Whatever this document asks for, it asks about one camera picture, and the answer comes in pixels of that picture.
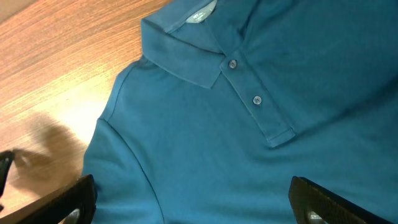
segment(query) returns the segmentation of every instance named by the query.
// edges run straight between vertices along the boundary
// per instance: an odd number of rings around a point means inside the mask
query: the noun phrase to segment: wood grain surface
[[[169,0],[38,0],[0,24],[0,151],[16,152],[3,217],[79,177],[139,20]]]

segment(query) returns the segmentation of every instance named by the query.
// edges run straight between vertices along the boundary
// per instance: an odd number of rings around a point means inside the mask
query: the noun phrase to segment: button
[[[236,60],[230,60],[228,63],[228,66],[232,69],[236,68],[237,65],[238,63],[236,62]]]
[[[261,99],[260,96],[255,96],[255,97],[253,98],[253,103],[254,103],[255,105],[260,105],[260,104],[261,104],[261,101],[262,101],[262,99]]]

